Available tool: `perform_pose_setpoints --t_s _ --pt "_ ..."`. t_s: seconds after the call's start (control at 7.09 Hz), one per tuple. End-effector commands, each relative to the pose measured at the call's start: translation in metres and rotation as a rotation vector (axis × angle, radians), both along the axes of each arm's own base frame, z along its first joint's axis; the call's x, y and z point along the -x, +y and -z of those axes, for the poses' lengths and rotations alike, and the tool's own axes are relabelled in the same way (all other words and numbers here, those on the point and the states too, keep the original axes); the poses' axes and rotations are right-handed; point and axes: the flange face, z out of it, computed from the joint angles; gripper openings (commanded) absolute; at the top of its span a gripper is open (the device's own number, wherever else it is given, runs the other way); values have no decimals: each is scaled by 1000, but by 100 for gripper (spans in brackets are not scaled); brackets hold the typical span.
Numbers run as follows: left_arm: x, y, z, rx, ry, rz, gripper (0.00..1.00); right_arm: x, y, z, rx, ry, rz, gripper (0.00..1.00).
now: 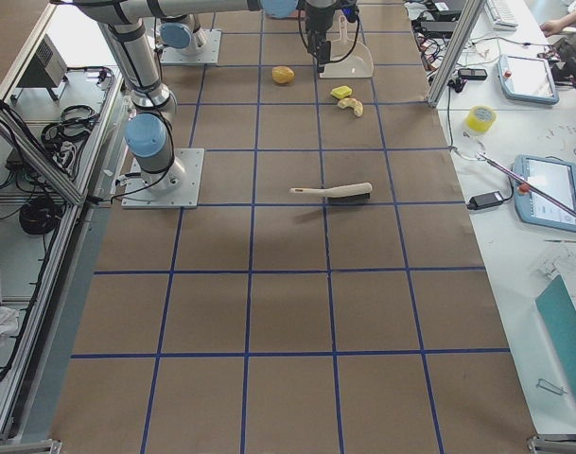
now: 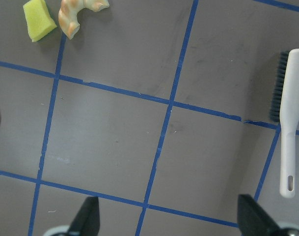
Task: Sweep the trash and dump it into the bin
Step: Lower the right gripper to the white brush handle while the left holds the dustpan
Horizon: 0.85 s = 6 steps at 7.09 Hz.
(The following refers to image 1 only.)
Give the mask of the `person hand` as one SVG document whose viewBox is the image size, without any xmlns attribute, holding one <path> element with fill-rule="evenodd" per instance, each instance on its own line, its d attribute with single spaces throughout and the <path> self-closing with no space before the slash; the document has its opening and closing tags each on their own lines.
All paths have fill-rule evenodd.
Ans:
<svg viewBox="0 0 576 454">
<path fill-rule="evenodd" d="M 564 20 L 549 20 L 540 26 L 540 30 L 545 37 L 568 34 L 573 29 L 573 26 L 569 25 Z"/>
</svg>

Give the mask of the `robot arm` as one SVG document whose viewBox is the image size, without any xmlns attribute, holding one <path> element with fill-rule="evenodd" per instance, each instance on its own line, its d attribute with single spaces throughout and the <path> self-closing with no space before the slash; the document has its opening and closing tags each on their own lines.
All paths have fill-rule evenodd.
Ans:
<svg viewBox="0 0 576 454">
<path fill-rule="evenodd" d="M 145 26 L 139 21 L 123 26 L 100 24 L 99 28 L 131 89 L 136 114 L 124 138 L 140 167 L 144 187 L 155 193 L 171 191 L 184 175 L 172 135 L 176 98 L 162 82 Z"/>
<path fill-rule="evenodd" d="M 299 27 L 301 39 L 322 74 L 331 58 L 331 44 L 326 34 L 334 24 L 334 15 L 341 11 L 346 20 L 360 29 L 359 9 L 355 1 L 67 1 L 67 6 L 80 9 L 91 19 L 107 25 L 127 26 L 139 19 L 178 17 L 188 14 L 226 11 L 265 11 L 269 16 L 283 18 L 293 11 L 305 13 L 305 24 Z"/>
</svg>

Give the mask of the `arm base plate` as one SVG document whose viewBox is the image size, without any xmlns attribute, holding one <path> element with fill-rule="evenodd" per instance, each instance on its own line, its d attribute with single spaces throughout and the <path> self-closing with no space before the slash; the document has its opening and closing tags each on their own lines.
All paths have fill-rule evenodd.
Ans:
<svg viewBox="0 0 576 454">
<path fill-rule="evenodd" d="M 132 159 L 131 172 L 138 176 L 129 179 L 126 185 L 127 196 L 121 205 L 127 209 L 173 209 L 196 208 L 200 194 L 201 173 L 204 162 L 203 148 L 175 148 L 174 163 L 164 178 L 152 188 L 161 175 L 141 176 L 141 168 L 136 158 Z"/>
<path fill-rule="evenodd" d="M 195 34 L 185 49 L 165 47 L 161 54 L 161 64 L 165 66 L 200 66 L 217 64 L 222 31 L 201 29 Z"/>
</svg>

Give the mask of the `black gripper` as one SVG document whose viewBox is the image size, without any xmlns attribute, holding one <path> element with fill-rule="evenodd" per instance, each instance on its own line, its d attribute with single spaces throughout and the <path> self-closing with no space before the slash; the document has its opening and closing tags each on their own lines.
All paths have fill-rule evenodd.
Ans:
<svg viewBox="0 0 576 454">
<path fill-rule="evenodd" d="M 340 10 L 349 23 L 358 18 L 358 3 L 355 0 L 305 0 L 305 32 L 307 52 L 316 56 L 317 73 L 322 74 L 331 62 L 331 43 L 324 36 L 334 22 L 335 13 Z"/>
</svg>

